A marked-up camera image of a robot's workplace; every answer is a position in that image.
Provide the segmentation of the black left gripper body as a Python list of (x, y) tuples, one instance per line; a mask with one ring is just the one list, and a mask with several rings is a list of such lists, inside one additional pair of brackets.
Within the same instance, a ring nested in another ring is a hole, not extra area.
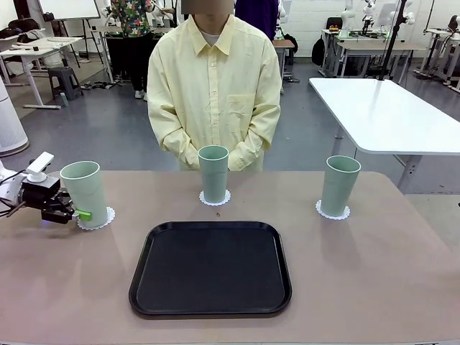
[(44, 221), (57, 224), (66, 224), (68, 217), (65, 215), (67, 203), (61, 203), (57, 194), (62, 190), (60, 179), (48, 176), (40, 183), (32, 183), (28, 179), (22, 181), (20, 201), (28, 208), (41, 212)]

